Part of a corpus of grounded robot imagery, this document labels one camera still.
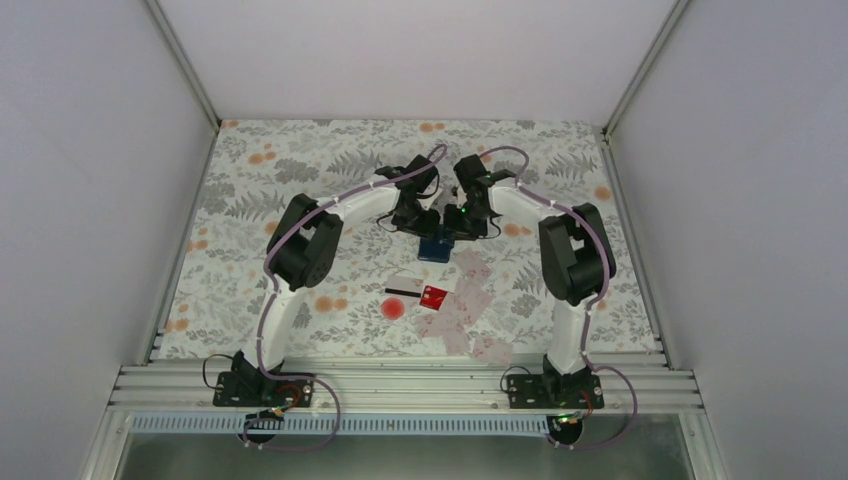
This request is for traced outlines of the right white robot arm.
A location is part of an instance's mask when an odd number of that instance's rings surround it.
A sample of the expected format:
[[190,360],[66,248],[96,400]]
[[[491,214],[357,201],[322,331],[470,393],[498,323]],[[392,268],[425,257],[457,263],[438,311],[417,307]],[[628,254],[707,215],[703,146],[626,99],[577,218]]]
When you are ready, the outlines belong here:
[[444,210],[448,237],[481,240],[499,216],[535,224],[542,278],[557,301],[542,371],[533,376],[532,389],[517,389],[517,401],[565,407],[593,392],[597,377],[587,353],[591,310],[606,294],[615,270],[598,209],[591,203],[565,207],[548,200],[509,170],[487,170],[478,155],[462,158],[454,173],[459,201]]

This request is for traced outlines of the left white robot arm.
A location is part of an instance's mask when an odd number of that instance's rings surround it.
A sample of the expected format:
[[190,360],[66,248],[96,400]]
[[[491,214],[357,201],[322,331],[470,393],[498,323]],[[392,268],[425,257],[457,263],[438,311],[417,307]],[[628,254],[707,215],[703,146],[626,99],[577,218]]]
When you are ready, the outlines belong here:
[[306,194],[291,199],[263,263],[271,291],[256,326],[256,341],[240,350],[231,364],[230,382],[249,402],[266,404],[278,391],[278,377],[265,367],[283,363],[291,321],[284,314],[270,319],[271,310],[324,280],[346,226],[379,215],[391,218],[402,233],[427,240],[436,237],[440,214],[422,202],[434,198],[426,191],[439,184],[436,164],[445,154],[446,147],[439,145],[427,157],[418,155],[405,167],[377,169],[366,184],[348,192],[324,199]]

